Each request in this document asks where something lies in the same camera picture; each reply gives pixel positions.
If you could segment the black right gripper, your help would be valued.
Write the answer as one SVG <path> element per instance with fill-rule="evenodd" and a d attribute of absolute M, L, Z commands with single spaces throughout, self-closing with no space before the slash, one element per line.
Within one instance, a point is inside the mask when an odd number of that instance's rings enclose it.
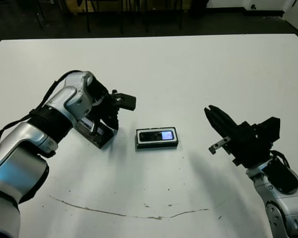
<path fill-rule="evenodd" d="M 243 165 L 250 169 L 269 160 L 273 146 L 273 121 L 266 120 L 260 124 L 250 125 L 235 121 L 220 108 L 209 105 L 204 108 L 212 128 L 222 139 L 209 147 L 211 154 L 223 148 L 234 156 L 236 166 Z"/>

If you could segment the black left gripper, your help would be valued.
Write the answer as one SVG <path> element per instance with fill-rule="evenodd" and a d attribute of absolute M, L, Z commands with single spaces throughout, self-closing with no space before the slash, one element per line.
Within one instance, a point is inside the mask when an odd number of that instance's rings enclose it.
<path fill-rule="evenodd" d="M 107 94 L 104 96 L 102 102 L 95 107 L 96 114 L 98 117 L 91 117 L 90 120 L 92 122 L 92 126 L 89 130 L 90 135 L 101 135 L 100 126 L 100 118 L 103 118 L 104 123 L 114 129 L 118 130 L 119 122 L 118 122 L 118 103 L 115 98 L 117 94 L 117 90 L 113 89 L 111 94 Z"/>

